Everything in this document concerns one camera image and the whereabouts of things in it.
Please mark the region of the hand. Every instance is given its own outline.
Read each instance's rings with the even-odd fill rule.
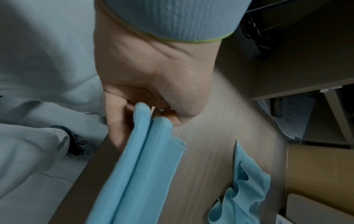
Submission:
[[[108,133],[123,149],[131,133],[127,108],[138,102],[157,109],[175,126],[207,104],[221,41],[190,44],[156,39],[127,25],[96,1],[96,70],[104,89]]]

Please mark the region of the folded cloth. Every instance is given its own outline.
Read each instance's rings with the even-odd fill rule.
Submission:
[[[260,223],[259,208],[269,190],[270,175],[247,155],[238,142],[235,151],[233,188],[228,188],[223,201],[218,201],[209,211],[209,224]]]
[[[134,129],[103,186],[87,224],[155,224],[185,144],[171,136],[169,119],[151,120],[150,108],[138,103]]]

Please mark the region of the sleeve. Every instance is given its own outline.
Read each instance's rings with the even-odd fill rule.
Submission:
[[[251,0],[104,0],[121,19],[157,38],[212,42],[232,34]]]

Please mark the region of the wooden desk surface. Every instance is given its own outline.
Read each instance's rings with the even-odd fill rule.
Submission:
[[[235,140],[267,173],[271,188],[261,223],[275,223],[283,203],[288,143],[217,70],[208,105],[174,135],[187,143],[160,224],[207,224],[207,212],[232,185]],[[50,224],[85,223],[120,154],[106,138],[70,189]]]

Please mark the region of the crumpled blue cloth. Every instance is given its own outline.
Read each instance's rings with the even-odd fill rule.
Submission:
[[[209,224],[260,223],[260,204],[269,190],[270,175],[247,155],[238,142],[235,151],[233,188],[228,188],[223,201],[218,201],[209,211]]]
[[[134,129],[87,224],[155,224],[158,222],[185,143],[171,136],[164,117],[151,120],[150,108],[138,103]]]

